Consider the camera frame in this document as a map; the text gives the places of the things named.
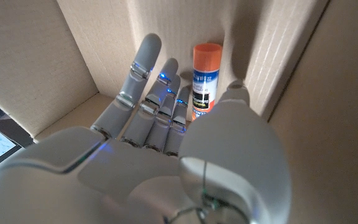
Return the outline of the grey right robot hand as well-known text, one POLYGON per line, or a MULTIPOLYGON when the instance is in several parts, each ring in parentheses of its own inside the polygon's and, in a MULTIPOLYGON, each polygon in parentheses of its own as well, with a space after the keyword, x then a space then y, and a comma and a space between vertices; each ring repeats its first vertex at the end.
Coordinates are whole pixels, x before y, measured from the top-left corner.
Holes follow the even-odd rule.
POLYGON ((0 163, 0 223, 286 223, 282 144, 232 82, 186 126, 162 113, 177 61, 140 96, 161 48, 144 37, 123 87, 90 128, 61 130, 0 163))

